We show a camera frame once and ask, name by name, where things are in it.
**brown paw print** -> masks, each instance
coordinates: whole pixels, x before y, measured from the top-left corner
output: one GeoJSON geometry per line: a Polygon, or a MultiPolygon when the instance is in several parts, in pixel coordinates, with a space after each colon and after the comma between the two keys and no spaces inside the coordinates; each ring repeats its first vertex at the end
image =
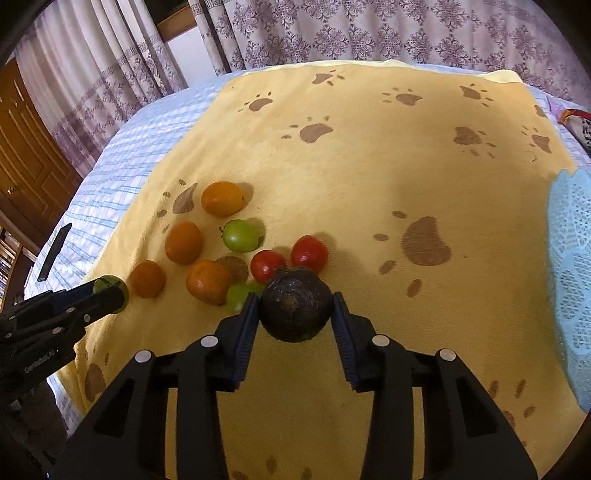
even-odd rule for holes
{"type": "MultiPolygon", "coordinates": [[[[407,214],[400,210],[393,211],[392,216],[401,220],[407,218],[407,214]]],[[[385,242],[389,237],[385,233],[376,233],[374,240],[385,242]]],[[[413,222],[402,235],[400,245],[404,256],[414,265],[421,267],[442,265],[452,258],[452,249],[441,239],[437,219],[432,216],[422,217],[413,222]]],[[[386,260],[380,265],[378,272],[385,275],[394,267],[396,267],[396,260],[386,260]]],[[[407,288],[407,296],[415,297],[422,287],[423,281],[415,278],[407,288]]]]}
{"type": "MultiPolygon", "coordinates": [[[[312,117],[308,117],[306,120],[308,120],[309,122],[312,122],[312,117]]],[[[330,120],[329,116],[325,116],[324,120],[327,122],[328,120],[330,120]]],[[[290,128],[299,128],[300,126],[297,124],[292,124],[290,125],[290,128]]],[[[300,139],[302,140],[302,142],[305,143],[315,143],[320,137],[322,137],[323,135],[329,134],[331,132],[333,132],[334,129],[326,124],[323,123],[318,123],[318,124],[310,124],[310,125],[306,125],[304,128],[302,128],[300,130],[300,139]]],[[[290,138],[292,138],[291,135],[283,135],[281,137],[284,140],[289,140],[290,138]]]]}
{"type": "MultiPolygon", "coordinates": [[[[479,130],[478,133],[469,127],[456,127],[456,136],[453,142],[457,145],[482,145],[485,144],[481,135],[486,135],[486,132],[479,130]]],[[[494,143],[487,142],[486,145],[491,148],[496,148],[494,143]]],[[[475,157],[480,157],[480,153],[475,148],[471,148],[470,153],[475,157]]],[[[490,158],[496,158],[492,152],[486,152],[490,158]]]]}
{"type": "MultiPolygon", "coordinates": [[[[278,470],[277,459],[273,455],[269,455],[265,463],[265,469],[270,475],[273,475],[278,470]]],[[[234,470],[232,472],[233,480],[250,480],[249,476],[245,473],[234,470]]],[[[312,470],[310,467],[305,467],[300,475],[300,480],[312,480],[312,470]]]]}
{"type": "MultiPolygon", "coordinates": [[[[184,180],[179,180],[178,184],[183,187],[187,186],[187,182],[184,180]]],[[[195,188],[197,188],[197,183],[194,183],[188,189],[183,190],[179,194],[179,196],[176,198],[176,200],[173,203],[173,214],[182,215],[183,213],[189,213],[189,212],[193,211],[193,209],[195,208],[195,204],[193,202],[193,193],[195,193],[195,188]]],[[[164,192],[162,194],[162,196],[164,198],[169,199],[171,197],[171,193],[164,192]]],[[[165,210],[165,209],[159,210],[156,213],[156,218],[164,218],[167,214],[168,214],[168,210],[165,210]]],[[[162,233],[166,233],[166,231],[169,229],[169,227],[170,227],[170,224],[165,226],[164,230],[162,230],[162,233]]]]}
{"type": "MultiPolygon", "coordinates": [[[[398,87],[393,87],[392,90],[394,90],[395,92],[400,91],[400,89],[398,87]]],[[[413,94],[412,89],[409,88],[408,91],[410,93],[399,93],[394,98],[406,106],[415,106],[419,100],[423,100],[423,97],[413,94]]],[[[382,95],[384,95],[385,97],[390,97],[393,94],[389,93],[389,92],[383,92],[382,95]]],[[[392,103],[392,100],[389,98],[386,98],[386,99],[382,100],[382,102],[383,103],[392,103]]]]}
{"type": "Polygon", "coordinates": [[[84,380],[84,394],[89,402],[94,402],[98,394],[103,393],[107,388],[105,377],[100,367],[92,363],[88,366],[84,380]]]}
{"type": "MultiPolygon", "coordinates": [[[[248,109],[251,112],[258,112],[261,108],[263,108],[265,105],[269,105],[270,103],[273,103],[273,100],[271,100],[269,97],[271,96],[271,92],[267,93],[266,97],[261,98],[261,95],[258,94],[256,96],[256,99],[253,100],[252,102],[246,102],[244,104],[244,106],[248,105],[248,109]]],[[[242,112],[244,110],[244,108],[240,108],[240,110],[238,110],[239,112],[242,112]]]]}
{"type": "MultiPolygon", "coordinates": [[[[522,397],[526,384],[527,384],[527,382],[525,380],[521,380],[517,384],[517,386],[515,387],[515,393],[514,393],[515,398],[519,399],[522,397]]],[[[488,394],[491,396],[491,398],[493,400],[495,400],[498,393],[499,393],[499,381],[494,380],[491,382],[490,386],[488,387],[488,394]]],[[[507,421],[509,422],[509,425],[511,425],[511,428],[513,428],[513,430],[515,430],[515,424],[517,422],[515,415],[513,413],[511,413],[509,410],[502,410],[502,413],[505,416],[505,418],[507,419],[507,421]]],[[[533,405],[530,405],[530,406],[523,409],[521,416],[523,416],[523,418],[525,418],[525,419],[528,419],[534,413],[535,413],[535,407],[533,405]]],[[[527,442],[522,441],[521,443],[523,444],[524,447],[527,446],[527,442]]]]}
{"type": "Polygon", "coordinates": [[[331,78],[335,77],[339,80],[345,79],[345,77],[343,77],[342,75],[333,75],[334,72],[336,72],[336,70],[331,70],[328,73],[317,73],[316,78],[312,80],[312,85],[320,85],[321,83],[326,82],[328,85],[333,87],[335,86],[335,84],[332,80],[330,80],[331,78]]]}
{"type": "MultiPolygon", "coordinates": [[[[482,95],[481,93],[487,93],[487,90],[480,90],[480,92],[478,90],[475,90],[473,87],[476,87],[475,83],[471,83],[469,87],[464,87],[463,85],[460,85],[460,88],[462,89],[462,92],[464,93],[464,97],[466,98],[470,98],[472,100],[482,100],[482,95]]],[[[490,97],[485,97],[485,100],[488,100],[489,102],[494,102],[494,100],[490,97]]],[[[487,103],[482,102],[482,105],[484,106],[489,106],[487,103]]]]}
{"type": "MultiPolygon", "coordinates": [[[[523,127],[523,129],[525,131],[521,131],[521,133],[523,135],[525,135],[526,137],[529,136],[529,128],[527,128],[525,125],[521,125],[523,127]]],[[[531,134],[531,141],[533,143],[530,143],[530,147],[540,147],[542,150],[544,150],[546,153],[552,153],[552,150],[550,149],[550,139],[549,137],[544,137],[542,135],[538,135],[539,131],[536,127],[533,127],[533,130],[535,132],[535,134],[531,134]]]]}

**orange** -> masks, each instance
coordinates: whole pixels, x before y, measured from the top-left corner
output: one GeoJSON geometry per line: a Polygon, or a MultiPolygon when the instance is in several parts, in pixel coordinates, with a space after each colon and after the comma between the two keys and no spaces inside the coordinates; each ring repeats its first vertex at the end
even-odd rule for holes
{"type": "Polygon", "coordinates": [[[201,205],[218,218],[234,215],[244,208],[244,192],[231,181],[217,181],[203,191],[201,205]]]}
{"type": "Polygon", "coordinates": [[[193,222],[180,222],[174,225],[164,243],[166,256],[179,265],[193,263],[202,248],[201,230],[193,222]]]}
{"type": "Polygon", "coordinates": [[[166,275],[160,265],[146,260],[134,268],[127,283],[141,299],[154,299],[164,290],[166,275]]]}
{"type": "Polygon", "coordinates": [[[224,305],[232,283],[230,269],[213,260],[198,261],[187,276],[189,293],[210,305],[224,305]]]}

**wooden door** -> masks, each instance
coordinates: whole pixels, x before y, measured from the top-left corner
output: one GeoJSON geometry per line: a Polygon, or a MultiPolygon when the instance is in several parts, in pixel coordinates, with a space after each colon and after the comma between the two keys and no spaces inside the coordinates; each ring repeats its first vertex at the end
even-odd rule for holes
{"type": "Polygon", "coordinates": [[[10,202],[19,229],[49,238],[82,179],[39,117],[12,59],[0,70],[0,197],[10,202]]]}

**wooden cabinet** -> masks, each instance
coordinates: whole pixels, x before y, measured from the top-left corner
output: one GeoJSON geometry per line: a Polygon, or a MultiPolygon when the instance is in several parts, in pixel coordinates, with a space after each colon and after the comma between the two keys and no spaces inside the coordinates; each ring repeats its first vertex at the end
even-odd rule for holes
{"type": "Polygon", "coordinates": [[[17,61],[11,60],[0,70],[0,221],[4,217],[18,230],[13,234],[21,243],[40,248],[81,181],[35,110],[17,61]]]}
{"type": "Polygon", "coordinates": [[[24,299],[35,257],[5,228],[0,228],[0,312],[24,299]]]}

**green tomato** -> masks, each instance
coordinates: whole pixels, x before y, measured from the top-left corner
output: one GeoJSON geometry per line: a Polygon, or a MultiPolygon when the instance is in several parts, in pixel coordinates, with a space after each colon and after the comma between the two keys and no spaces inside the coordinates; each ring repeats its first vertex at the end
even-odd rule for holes
{"type": "Polygon", "coordinates": [[[115,315],[124,311],[127,307],[127,304],[129,303],[129,289],[123,280],[121,280],[119,277],[115,277],[114,275],[103,275],[102,277],[99,277],[95,280],[95,284],[92,286],[92,293],[103,291],[105,288],[111,285],[117,285],[123,292],[123,297],[125,298],[123,306],[119,310],[115,310],[113,312],[113,315],[115,315]]]}
{"type": "Polygon", "coordinates": [[[261,295],[263,288],[260,283],[235,283],[226,294],[226,306],[232,313],[240,313],[250,292],[261,295]]]}
{"type": "Polygon", "coordinates": [[[233,252],[247,253],[256,250],[259,236],[256,227],[244,220],[231,220],[223,229],[223,242],[233,252]]]}

